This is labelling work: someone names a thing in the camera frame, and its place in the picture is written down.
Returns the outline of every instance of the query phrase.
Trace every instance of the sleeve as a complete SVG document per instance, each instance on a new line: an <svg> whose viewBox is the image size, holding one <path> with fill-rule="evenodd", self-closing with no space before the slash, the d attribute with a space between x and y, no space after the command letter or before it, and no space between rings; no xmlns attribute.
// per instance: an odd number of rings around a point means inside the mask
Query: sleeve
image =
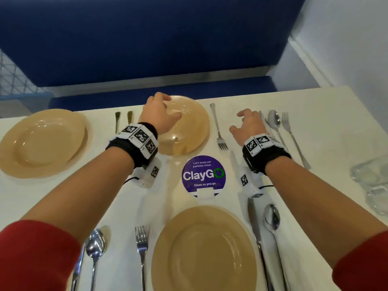
<svg viewBox="0 0 388 291"><path fill-rule="evenodd" d="M0 282L7 291L65 291L81 251L69 233L21 220L0 232Z"/></svg>
<svg viewBox="0 0 388 291"><path fill-rule="evenodd" d="M338 261L332 273L342 291L386 290L387 277L388 231L353 249Z"/></svg>

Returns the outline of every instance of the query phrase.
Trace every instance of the tabletop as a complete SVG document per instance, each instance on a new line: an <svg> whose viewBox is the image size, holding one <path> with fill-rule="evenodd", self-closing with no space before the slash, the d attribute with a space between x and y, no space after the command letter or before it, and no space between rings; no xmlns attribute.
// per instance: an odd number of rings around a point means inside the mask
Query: tabletop
<svg viewBox="0 0 388 291"><path fill-rule="evenodd" d="M218 149L210 103L216 104L221 135L241 166L244 165L241 148L229 133L231 125L239 126L241 123L236 113L245 108L261 110L265 115L271 109L280 114L288 111L293 134L312 167L311 171L372 212L365 202L365 193L349 176L349 169L357 163L384 154L388 136L349 87L210 98L198 102L210 117L210 136L206 142L187 155L170 157L158 154L162 168L153 187L146 190L131 182L126 183L100 221L98 227L107 233L109 244L97 266L96 291L141 290L140 257L136 252L134 227L152 225L150 250L146 260L146 271L150 274L152 245L163 225L182 210L203 202L187 193L181 181L183 166L196 155L216 158L227 176L224 190L209 203L222 206L233 213L249 231L238 196L242 187L234 176L230 153L222 153ZM114 135L114 113L121 111L120 128L124 128L126 114L130 110L136 121L142 106L80 112L89 121L90 137L86 151L77 163L58 175L22 180L0 171L0 229L18 220L51 189L102 152ZM0 119L0 138L22 118ZM301 164L288 132L282 127L279 130L291 155ZM281 214L282 224L277 237L291 288L306 291L338 290L331 280L329 265L307 238L279 194L275 189L270 189L267 193ZM378 218L388 224L387 219L381 216ZM91 269L92 260L86 256L81 271L80 291L89 290ZM261 265L258 264L257 290L264 290L263 280ZM147 276L146 284L151 290L150 275Z"/></svg>

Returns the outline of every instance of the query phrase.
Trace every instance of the person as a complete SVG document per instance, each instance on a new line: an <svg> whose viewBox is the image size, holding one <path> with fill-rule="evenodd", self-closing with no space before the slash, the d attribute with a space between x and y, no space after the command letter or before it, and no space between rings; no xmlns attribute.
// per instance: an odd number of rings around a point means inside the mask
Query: person
<svg viewBox="0 0 388 291"><path fill-rule="evenodd" d="M169 131L182 116L167 114L164 100L171 97L162 93L149 97L139 119L155 137ZM266 133L258 112L245 109L237 116L242 117L242 126L232 126L230 132L240 146L250 137ZM109 146L19 221L3 229L2 289L65 290L81 245L127 176L139 166L139 159L119 144ZM263 168L299 225L333 268L333 280L342 291L387 289L385 224L285 155L268 161ZM26 236L29 243L22 239Z"/></svg>

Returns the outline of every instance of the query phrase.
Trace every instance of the person's right arm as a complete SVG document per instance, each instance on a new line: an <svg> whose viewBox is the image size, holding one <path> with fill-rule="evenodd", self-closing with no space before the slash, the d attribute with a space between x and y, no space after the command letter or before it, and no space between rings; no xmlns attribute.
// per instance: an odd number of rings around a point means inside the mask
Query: person's right arm
<svg viewBox="0 0 388 291"><path fill-rule="evenodd" d="M241 128L230 127L240 146L267 133L257 111L245 109ZM388 227L360 205L288 157L270 161L265 172L319 253L333 268L347 253Z"/></svg>

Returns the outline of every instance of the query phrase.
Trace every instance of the black cable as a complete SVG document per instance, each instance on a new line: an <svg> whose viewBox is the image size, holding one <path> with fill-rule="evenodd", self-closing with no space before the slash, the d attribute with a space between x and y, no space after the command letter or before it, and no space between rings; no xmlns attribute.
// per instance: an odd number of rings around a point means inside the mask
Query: black cable
<svg viewBox="0 0 388 291"><path fill-rule="evenodd" d="M135 180L140 180L137 176L134 176L134 177L129 178L128 180L126 180L126 181L124 182L124 184L125 184L126 182L130 181L130 180L133 180L133 179L135 179Z"/></svg>
<svg viewBox="0 0 388 291"><path fill-rule="evenodd" d="M263 188L267 188L267 187L274 187L274 185L261 186L261 187L259 187L259 190L261 190Z"/></svg>

